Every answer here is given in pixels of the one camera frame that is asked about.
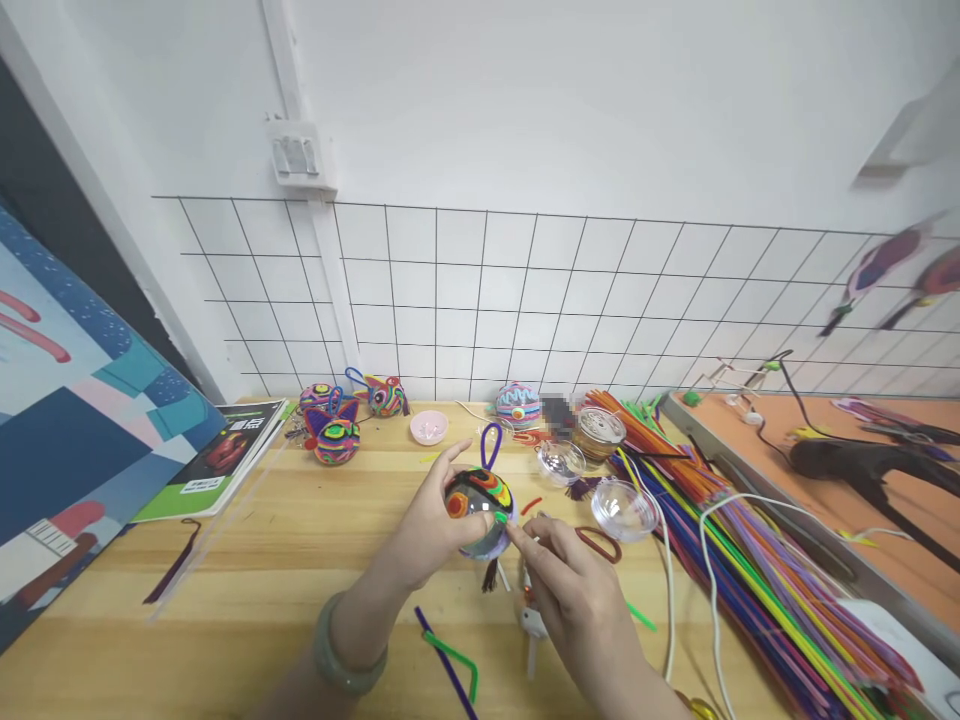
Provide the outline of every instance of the bracelet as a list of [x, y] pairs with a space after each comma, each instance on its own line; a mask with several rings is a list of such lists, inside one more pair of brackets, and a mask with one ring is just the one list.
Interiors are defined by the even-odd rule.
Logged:
[[352, 672], [343, 667], [330, 644], [330, 618], [341, 597], [343, 593], [337, 593], [327, 600], [323, 610], [320, 611], [313, 634], [313, 663], [317, 673], [324, 680], [347, 695], [359, 697], [373, 690], [373, 686], [383, 675], [383, 670], [387, 666], [387, 649], [384, 648], [380, 659], [365, 672]]

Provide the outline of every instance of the pink plastic bowl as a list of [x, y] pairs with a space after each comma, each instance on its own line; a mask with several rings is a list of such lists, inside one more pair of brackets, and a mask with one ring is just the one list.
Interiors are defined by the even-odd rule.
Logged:
[[450, 421], [439, 410], [424, 410], [410, 419], [410, 434], [421, 445], [436, 445], [447, 434]]

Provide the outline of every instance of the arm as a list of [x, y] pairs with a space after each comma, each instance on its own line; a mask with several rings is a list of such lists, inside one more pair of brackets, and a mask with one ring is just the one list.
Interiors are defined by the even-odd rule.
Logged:
[[[396, 531], [337, 602], [329, 642], [346, 670], [373, 668], [410, 594], [422, 588], [457, 548], [479, 540], [493, 524], [490, 513], [453, 520], [443, 503], [443, 490], [459, 469], [452, 462], [472, 442], [462, 440], [437, 458]], [[343, 720], [358, 701], [320, 677], [311, 643], [247, 720], [314, 720], [321, 715]]]
[[570, 677], [604, 720], [690, 720], [643, 656], [614, 569], [565, 522], [507, 525], [523, 555], [543, 624]]

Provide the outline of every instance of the pipe cleaner craft ball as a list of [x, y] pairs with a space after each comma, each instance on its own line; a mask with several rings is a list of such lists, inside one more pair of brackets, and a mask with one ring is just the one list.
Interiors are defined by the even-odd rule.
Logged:
[[330, 394], [333, 388], [324, 383], [309, 385], [300, 393], [300, 409], [308, 407], [327, 407], [330, 403]]
[[354, 393], [354, 397], [370, 403], [370, 409], [374, 415], [393, 417], [401, 411], [404, 415], [410, 414], [407, 394], [403, 391], [400, 378], [392, 376], [384, 380], [376, 375], [364, 375], [353, 367], [348, 367], [344, 374], [348, 379], [366, 388]]
[[496, 408], [497, 417], [523, 430], [540, 420], [540, 395], [529, 385], [512, 382], [497, 393]]
[[[478, 512], [503, 513], [517, 522], [519, 512], [507, 484], [481, 467], [461, 470], [444, 492], [447, 515], [462, 518]], [[490, 531], [472, 545], [460, 549], [474, 560], [493, 560], [510, 545], [506, 523], [496, 522]]]
[[335, 389], [325, 406], [306, 407], [303, 420], [310, 437], [303, 443], [324, 465], [342, 465], [360, 449], [360, 426], [356, 398], [341, 402], [342, 391]]

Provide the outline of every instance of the pipe cleaner ornament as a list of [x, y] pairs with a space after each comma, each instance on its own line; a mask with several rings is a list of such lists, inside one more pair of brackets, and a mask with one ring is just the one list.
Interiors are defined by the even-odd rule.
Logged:
[[300, 393], [300, 410], [308, 407], [327, 407], [330, 404], [330, 394], [333, 387], [326, 383], [308, 385]]
[[400, 378], [388, 377], [386, 380], [376, 375], [364, 375], [355, 367], [348, 367], [343, 371], [348, 380], [363, 385], [366, 390], [354, 393], [354, 397], [370, 403], [374, 415], [393, 417], [401, 410], [404, 415], [410, 414], [410, 405], [407, 403], [407, 394], [403, 391]]
[[833, 317], [820, 331], [819, 337], [828, 337], [853, 312], [857, 300], [876, 287], [897, 265], [913, 256], [928, 232], [929, 223], [914, 225], [867, 252], [847, 281], [843, 304], [834, 308]]
[[915, 307], [927, 307], [937, 295], [945, 295], [960, 288], [960, 247], [947, 250], [927, 266], [917, 282], [906, 305], [888, 317], [881, 330], [893, 330]]
[[360, 449], [360, 426], [357, 413], [360, 401], [335, 387], [327, 395], [327, 405], [303, 407], [303, 422], [310, 437], [303, 447], [312, 450], [324, 465], [342, 465]]
[[[493, 447], [493, 454], [487, 461], [486, 439], [491, 429], [497, 439]], [[447, 506], [447, 515], [452, 518], [462, 518], [478, 512], [493, 511], [496, 522], [482, 538], [471, 545], [460, 548], [460, 554], [482, 562], [489, 561], [487, 572], [483, 578], [483, 592], [492, 591], [497, 586], [497, 558], [510, 546], [507, 537], [507, 520], [517, 522], [520, 513], [514, 502], [510, 488], [498, 475], [492, 472], [493, 463], [500, 452], [500, 443], [503, 441], [503, 428], [497, 423], [490, 423], [480, 437], [480, 462], [482, 467], [461, 470], [454, 477], [444, 491], [444, 502]]]
[[533, 427], [540, 421], [540, 395], [529, 385], [511, 382], [500, 388], [495, 403], [497, 417], [517, 430]]

